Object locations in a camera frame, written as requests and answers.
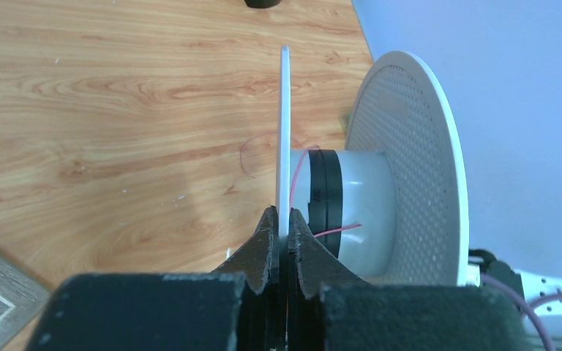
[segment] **white speck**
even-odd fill
[[[50,334],[46,333],[44,335],[42,335],[42,337],[40,338],[40,340],[37,342],[38,345],[44,345],[47,342],[50,341]]]

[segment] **white disc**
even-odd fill
[[[287,248],[290,232],[290,147],[291,147],[291,82],[290,49],[281,49],[279,83],[279,126],[277,129],[277,191],[275,205],[279,216],[279,239]]]
[[[449,103],[425,62],[395,51],[374,63],[357,95],[345,148],[383,151],[395,182],[394,248],[378,282],[463,285],[468,198],[462,150]]]

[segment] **black band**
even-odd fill
[[[309,229],[313,234],[342,226],[343,180],[339,157],[334,150],[309,150],[311,195]],[[331,233],[318,240],[337,258],[341,233]]]

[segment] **wooden table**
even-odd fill
[[[293,135],[342,148],[371,65],[350,0],[0,0],[0,252],[85,271],[210,271],[274,201],[281,45]],[[9,345],[23,347],[31,327]]]

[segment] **pink string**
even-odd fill
[[[303,151],[302,155],[300,156],[299,163],[296,165],[296,170],[294,171],[294,176],[292,177],[292,185],[290,186],[290,210],[292,209],[292,204],[294,203],[294,190],[296,190],[296,182],[298,181],[299,171],[300,171],[300,169],[302,167],[302,164],[304,162],[304,158],[309,153],[309,150],[313,150],[314,148],[320,148],[320,146],[313,145],[313,146],[308,147],[305,151]],[[346,226],[341,227],[341,228],[331,229],[331,230],[324,231],[322,233],[315,234],[313,237],[314,238],[320,238],[321,236],[325,236],[327,234],[338,233],[338,232],[341,232],[343,230],[358,228],[358,227],[361,227],[361,226],[362,226],[362,224],[350,224],[350,225],[346,225]]]
[[[261,134],[259,134],[259,135],[256,135],[256,136],[250,138],[249,140],[247,140],[247,141],[245,141],[244,143],[242,143],[242,145],[240,145],[240,168],[242,168],[242,172],[243,172],[244,174],[246,174],[247,176],[249,176],[249,177],[255,179],[255,177],[254,177],[251,173],[249,173],[249,171],[247,171],[246,168],[244,168],[244,163],[243,163],[243,161],[242,161],[242,154],[244,153],[244,147],[247,146],[248,143],[254,141],[255,139],[258,139],[258,138],[260,138],[260,137],[265,137],[265,136],[271,135],[271,134],[276,134],[276,133],[277,133],[277,132],[265,132],[265,133],[261,133]],[[302,144],[301,144],[301,142],[298,141],[296,138],[293,137],[293,138],[292,138],[292,141],[297,142],[301,148],[303,147]]]

